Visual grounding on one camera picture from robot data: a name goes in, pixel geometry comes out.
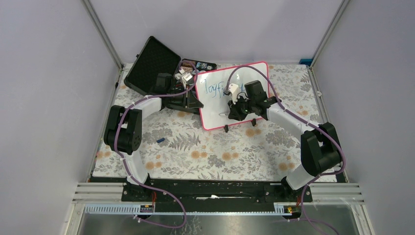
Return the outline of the pink framed whiteboard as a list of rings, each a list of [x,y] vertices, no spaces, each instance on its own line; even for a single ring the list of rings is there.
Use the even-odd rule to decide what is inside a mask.
[[[229,113],[228,102],[231,95],[225,95],[226,85],[230,83],[239,86],[239,96],[244,97],[246,92],[245,84],[258,80],[267,95],[273,94],[270,85],[264,76],[268,76],[268,64],[256,62],[250,64],[252,68],[239,68],[237,66],[222,68],[214,71],[204,72],[198,75],[195,85],[196,96],[204,107],[200,108],[202,127],[205,130],[223,128],[225,125],[236,125],[249,122],[252,119],[261,118],[255,114],[248,114],[245,120],[237,121],[228,117],[219,116],[220,113]]]

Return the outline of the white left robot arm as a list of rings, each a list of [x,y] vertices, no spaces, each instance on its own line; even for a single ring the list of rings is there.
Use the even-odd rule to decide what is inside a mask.
[[[182,90],[174,93],[172,76],[160,73],[155,85],[143,98],[128,107],[114,105],[110,108],[104,132],[104,143],[119,156],[127,172],[127,182],[135,185],[133,195],[140,201],[148,200],[152,190],[166,193],[166,190],[152,187],[147,183],[149,173],[142,163],[138,150],[142,140],[143,120],[161,111],[170,99],[190,94],[198,78],[198,73],[182,74],[180,82]]]

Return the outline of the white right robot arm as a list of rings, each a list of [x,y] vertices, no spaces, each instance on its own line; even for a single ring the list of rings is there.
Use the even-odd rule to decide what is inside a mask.
[[[243,96],[237,84],[228,85],[229,119],[242,121],[247,115],[255,114],[278,124],[300,141],[301,164],[281,181],[280,194],[285,201],[294,201],[300,195],[300,188],[342,162],[333,125],[307,121],[294,114],[278,98],[269,97],[258,80],[247,83],[244,93]]]

